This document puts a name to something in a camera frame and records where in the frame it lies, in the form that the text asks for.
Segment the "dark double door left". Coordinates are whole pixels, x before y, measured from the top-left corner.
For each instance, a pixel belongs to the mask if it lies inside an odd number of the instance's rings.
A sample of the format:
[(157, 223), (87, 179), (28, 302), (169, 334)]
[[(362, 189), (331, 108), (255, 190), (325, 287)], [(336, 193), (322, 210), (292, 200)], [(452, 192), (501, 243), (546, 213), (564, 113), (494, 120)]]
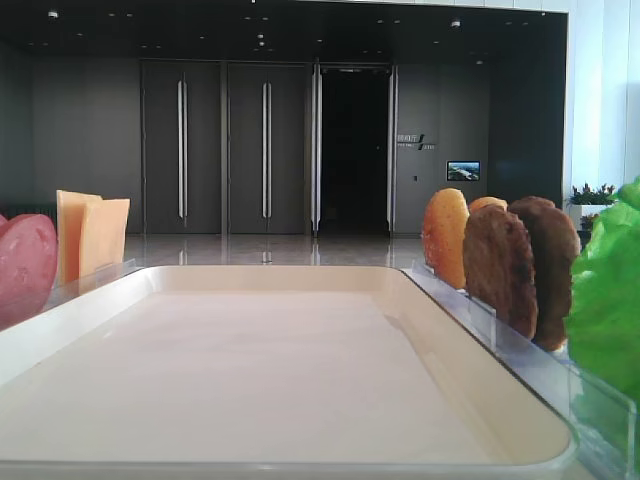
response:
[(220, 66), (141, 64), (148, 234), (221, 232)]

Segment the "dark double door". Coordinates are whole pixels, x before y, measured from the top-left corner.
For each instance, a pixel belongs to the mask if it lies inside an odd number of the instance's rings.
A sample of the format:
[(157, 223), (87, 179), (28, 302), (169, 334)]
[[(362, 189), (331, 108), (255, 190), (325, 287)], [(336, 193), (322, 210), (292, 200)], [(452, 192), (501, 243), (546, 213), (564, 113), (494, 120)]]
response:
[(221, 232), (220, 66), (141, 64), (148, 234)]
[(233, 234), (305, 231), (302, 66), (229, 67), (229, 221)]

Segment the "flower planter box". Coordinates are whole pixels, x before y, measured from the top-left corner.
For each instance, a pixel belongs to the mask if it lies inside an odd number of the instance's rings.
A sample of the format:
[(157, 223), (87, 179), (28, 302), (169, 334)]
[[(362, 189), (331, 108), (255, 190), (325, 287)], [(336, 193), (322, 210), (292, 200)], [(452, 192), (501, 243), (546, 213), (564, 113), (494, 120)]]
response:
[(579, 229), (582, 228), (584, 217), (593, 217), (614, 203), (612, 195), (616, 187), (603, 184), (592, 187), (588, 183), (573, 186), (567, 200), (569, 216)]

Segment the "clear left long rail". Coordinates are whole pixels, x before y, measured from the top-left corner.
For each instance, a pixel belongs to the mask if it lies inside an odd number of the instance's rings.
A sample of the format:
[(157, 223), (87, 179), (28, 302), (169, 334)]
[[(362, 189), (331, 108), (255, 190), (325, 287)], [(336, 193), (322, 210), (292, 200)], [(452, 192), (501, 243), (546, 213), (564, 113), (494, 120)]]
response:
[(99, 267), (93, 273), (79, 277), (69, 283), (62, 284), (56, 281), (54, 288), (49, 293), (47, 300), (41, 309), (41, 313), (73, 300), (85, 293), (93, 291), (104, 285), (126, 277), (143, 268), (136, 259), (130, 259), (122, 263), (109, 264)]

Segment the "inner brown meat patty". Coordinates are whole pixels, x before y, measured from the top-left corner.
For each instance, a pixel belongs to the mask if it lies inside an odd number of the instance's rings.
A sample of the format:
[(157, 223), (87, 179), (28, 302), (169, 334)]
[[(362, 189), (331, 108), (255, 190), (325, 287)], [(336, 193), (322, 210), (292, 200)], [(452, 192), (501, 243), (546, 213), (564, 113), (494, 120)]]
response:
[(472, 212), (463, 240), (466, 290), (498, 320), (532, 339), (537, 325), (534, 256), (519, 217), (498, 205)]

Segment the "green lettuce leaf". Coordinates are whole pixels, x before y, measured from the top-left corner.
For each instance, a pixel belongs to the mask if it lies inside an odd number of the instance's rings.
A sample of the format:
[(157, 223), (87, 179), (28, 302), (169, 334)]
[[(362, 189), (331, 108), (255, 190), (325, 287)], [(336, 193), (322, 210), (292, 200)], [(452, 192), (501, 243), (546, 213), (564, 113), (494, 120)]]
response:
[(569, 355), (639, 399), (639, 181), (620, 187), (572, 265)]

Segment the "inner top bun half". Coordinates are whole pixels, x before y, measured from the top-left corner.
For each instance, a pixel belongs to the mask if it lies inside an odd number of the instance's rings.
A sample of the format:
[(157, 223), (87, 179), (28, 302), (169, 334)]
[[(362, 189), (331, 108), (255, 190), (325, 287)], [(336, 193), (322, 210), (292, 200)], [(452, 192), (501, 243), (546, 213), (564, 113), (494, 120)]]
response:
[(451, 287), (465, 287), (463, 239), (469, 211), (463, 193), (446, 188), (429, 200), (423, 219), (425, 261)]

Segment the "inner orange cheese slice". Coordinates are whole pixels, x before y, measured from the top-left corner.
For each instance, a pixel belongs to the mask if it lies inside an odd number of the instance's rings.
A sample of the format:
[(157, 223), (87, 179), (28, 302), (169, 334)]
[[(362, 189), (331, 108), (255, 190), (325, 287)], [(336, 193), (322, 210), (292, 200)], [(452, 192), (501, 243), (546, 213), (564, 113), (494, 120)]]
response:
[(129, 199), (86, 205), (79, 244), (79, 277), (123, 261), (129, 208)]

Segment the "orange cheese slice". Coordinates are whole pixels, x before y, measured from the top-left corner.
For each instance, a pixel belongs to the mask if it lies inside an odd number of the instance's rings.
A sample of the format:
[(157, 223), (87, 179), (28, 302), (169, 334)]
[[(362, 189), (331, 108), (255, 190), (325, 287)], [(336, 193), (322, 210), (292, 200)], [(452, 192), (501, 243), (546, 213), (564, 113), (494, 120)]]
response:
[(123, 261), (129, 208), (129, 199), (86, 205), (79, 244), (79, 277)]
[(85, 207), (102, 197), (65, 190), (56, 191), (58, 234), (58, 283), (79, 278), (79, 244)]

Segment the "outer top bun half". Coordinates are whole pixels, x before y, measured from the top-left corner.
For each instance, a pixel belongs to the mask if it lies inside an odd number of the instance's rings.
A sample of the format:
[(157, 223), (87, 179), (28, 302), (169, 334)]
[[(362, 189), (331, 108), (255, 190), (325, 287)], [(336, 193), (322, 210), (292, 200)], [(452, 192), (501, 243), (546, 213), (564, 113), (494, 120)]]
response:
[(496, 206), (496, 207), (502, 208), (503, 210), (507, 210), (508, 203), (505, 200), (500, 198), (485, 196), (485, 197), (481, 197), (473, 200), (469, 204), (469, 212), (474, 213), (487, 206)]

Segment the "dark double door middle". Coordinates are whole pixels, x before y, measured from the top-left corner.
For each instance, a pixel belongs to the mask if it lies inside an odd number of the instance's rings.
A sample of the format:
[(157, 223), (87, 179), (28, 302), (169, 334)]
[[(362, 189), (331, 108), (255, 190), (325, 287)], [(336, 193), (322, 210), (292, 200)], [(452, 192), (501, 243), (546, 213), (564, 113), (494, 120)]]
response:
[(233, 234), (305, 231), (302, 66), (229, 67), (229, 221)]

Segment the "brown meat patty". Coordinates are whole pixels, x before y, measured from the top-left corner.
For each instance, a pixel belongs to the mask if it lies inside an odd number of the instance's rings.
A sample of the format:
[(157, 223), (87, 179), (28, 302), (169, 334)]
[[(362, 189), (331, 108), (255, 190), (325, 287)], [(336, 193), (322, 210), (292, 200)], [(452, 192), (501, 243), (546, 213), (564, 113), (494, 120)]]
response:
[(508, 210), (527, 228), (534, 256), (538, 318), (533, 342), (556, 351), (567, 339), (565, 318), (572, 305), (571, 267), (580, 253), (579, 236), (569, 216), (548, 199), (524, 197)]
[(498, 320), (532, 339), (537, 325), (534, 256), (519, 217), (498, 205), (472, 212), (463, 240), (466, 290)]

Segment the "clear long rail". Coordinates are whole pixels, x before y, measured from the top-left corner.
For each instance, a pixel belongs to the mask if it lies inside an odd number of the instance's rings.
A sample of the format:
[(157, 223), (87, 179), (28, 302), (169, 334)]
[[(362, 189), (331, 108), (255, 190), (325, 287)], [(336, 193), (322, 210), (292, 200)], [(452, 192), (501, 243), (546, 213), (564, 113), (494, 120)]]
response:
[(578, 367), (568, 348), (546, 352), (497, 320), (493, 310), (415, 261), (404, 270), (444, 311), (577, 428), (578, 463), (593, 479), (637, 479), (639, 427), (636, 403)]
[(93, 291), (104, 285), (126, 277), (143, 268), (136, 259), (130, 259), (122, 263), (109, 264), (99, 267), (93, 273), (79, 277), (69, 283), (62, 284), (56, 281), (54, 288), (49, 293), (47, 300), (41, 309), (41, 313), (73, 300), (85, 293)]

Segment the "small wall display screen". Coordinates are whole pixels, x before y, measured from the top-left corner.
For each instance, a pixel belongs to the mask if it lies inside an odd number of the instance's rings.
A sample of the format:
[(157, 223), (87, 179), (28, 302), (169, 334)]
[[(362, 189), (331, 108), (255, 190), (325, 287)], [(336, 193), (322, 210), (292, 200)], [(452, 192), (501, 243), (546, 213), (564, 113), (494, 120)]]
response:
[(478, 161), (448, 161), (448, 181), (479, 181), (481, 164)]

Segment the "cream rectangular tray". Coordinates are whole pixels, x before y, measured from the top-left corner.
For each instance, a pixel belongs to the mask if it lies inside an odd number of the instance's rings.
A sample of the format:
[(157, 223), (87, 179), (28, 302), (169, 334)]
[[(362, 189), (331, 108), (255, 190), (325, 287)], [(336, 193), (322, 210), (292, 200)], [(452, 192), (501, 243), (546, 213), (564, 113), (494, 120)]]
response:
[(556, 479), (577, 447), (391, 268), (152, 267), (1, 334), (5, 479)]

